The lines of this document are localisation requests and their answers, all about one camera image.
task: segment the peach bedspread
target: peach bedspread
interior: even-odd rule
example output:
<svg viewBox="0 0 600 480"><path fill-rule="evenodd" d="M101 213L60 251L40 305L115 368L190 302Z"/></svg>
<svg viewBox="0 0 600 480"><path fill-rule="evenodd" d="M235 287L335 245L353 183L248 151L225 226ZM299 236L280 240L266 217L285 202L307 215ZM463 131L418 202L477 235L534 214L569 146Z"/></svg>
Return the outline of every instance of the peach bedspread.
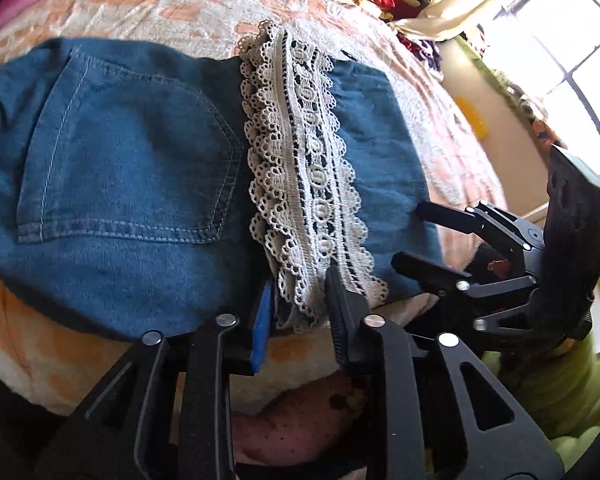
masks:
<svg viewBox="0 0 600 480"><path fill-rule="evenodd" d="M0 31L0 63L55 36L163 43L193 57L224 59L261 20L343 59L341 50L383 70L420 156L431 199L464 208L506 206L502 187L455 103L382 22L347 0L42 0ZM477 240L441 229L446 262L461 267ZM0 282L0 379L31 402L66 414L126 344L59 326L17 300ZM259 378L232 381L241 405L261 404L333 369L328 330L275 338Z"/></svg>

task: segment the window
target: window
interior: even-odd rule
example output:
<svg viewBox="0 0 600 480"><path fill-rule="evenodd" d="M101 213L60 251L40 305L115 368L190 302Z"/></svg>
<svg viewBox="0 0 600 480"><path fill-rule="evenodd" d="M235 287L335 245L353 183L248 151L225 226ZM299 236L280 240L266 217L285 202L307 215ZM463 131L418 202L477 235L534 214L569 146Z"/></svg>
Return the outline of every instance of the window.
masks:
<svg viewBox="0 0 600 480"><path fill-rule="evenodd" d="M600 0L518 0L482 26L485 64L540 98L549 126L600 172Z"/></svg>

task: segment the jeans back pocket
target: jeans back pocket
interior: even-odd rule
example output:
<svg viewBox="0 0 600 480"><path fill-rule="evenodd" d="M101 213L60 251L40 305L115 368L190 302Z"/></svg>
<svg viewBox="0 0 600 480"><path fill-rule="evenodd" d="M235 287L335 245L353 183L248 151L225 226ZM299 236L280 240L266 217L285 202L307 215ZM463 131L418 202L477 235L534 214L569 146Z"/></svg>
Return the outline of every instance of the jeans back pocket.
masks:
<svg viewBox="0 0 600 480"><path fill-rule="evenodd" d="M243 152L199 88L74 50L31 138L18 241L218 240Z"/></svg>

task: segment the white lace trim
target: white lace trim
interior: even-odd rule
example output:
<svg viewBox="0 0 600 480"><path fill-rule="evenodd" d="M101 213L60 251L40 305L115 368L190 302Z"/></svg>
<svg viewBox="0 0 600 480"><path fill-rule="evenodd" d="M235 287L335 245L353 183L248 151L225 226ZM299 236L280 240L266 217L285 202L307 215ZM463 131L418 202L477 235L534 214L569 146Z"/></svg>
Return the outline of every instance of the white lace trim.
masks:
<svg viewBox="0 0 600 480"><path fill-rule="evenodd" d="M387 284L371 275L374 259L363 247L368 230L355 216L355 171L331 112L331 59L268 21L240 44L255 176L250 195L258 210L250 229L291 306L276 310L278 326L304 330L326 319L323 284L332 258L348 290L364 294L371 308L382 304Z"/></svg>

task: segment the denim jeans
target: denim jeans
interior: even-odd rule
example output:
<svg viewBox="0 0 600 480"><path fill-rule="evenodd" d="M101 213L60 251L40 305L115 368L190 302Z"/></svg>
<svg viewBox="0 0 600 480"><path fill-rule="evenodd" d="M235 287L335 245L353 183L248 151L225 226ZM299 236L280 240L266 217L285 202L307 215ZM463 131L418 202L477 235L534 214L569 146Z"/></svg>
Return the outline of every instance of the denim jeans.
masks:
<svg viewBox="0 0 600 480"><path fill-rule="evenodd" d="M249 232L239 67L66 39L0 66L6 285L117 338L247 314L268 265Z"/></svg>

